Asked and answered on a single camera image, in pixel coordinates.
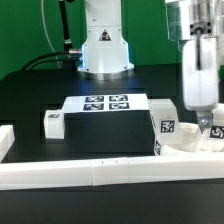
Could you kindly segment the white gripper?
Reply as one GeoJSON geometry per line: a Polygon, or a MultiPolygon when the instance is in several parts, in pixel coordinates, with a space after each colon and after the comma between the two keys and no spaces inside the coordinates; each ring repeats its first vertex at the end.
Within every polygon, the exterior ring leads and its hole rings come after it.
{"type": "Polygon", "coordinates": [[[196,63],[196,41],[190,40],[183,47],[182,83],[185,108],[197,111],[201,130],[212,126],[212,110],[219,100],[217,41],[215,38],[200,40],[201,68],[196,63]]]}

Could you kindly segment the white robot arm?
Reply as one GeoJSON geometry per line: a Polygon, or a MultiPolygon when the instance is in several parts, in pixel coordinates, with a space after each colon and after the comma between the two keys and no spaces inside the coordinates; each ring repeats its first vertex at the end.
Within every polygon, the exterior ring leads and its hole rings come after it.
{"type": "MultiPolygon", "coordinates": [[[[224,64],[224,0],[164,0],[168,38],[182,46],[183,102],[202,129],[212,127],[224,64]]],[[[87,38],[78,70],[99,80],[134,67],[122,36],[121,0],[84,0],[87,38]]]]}

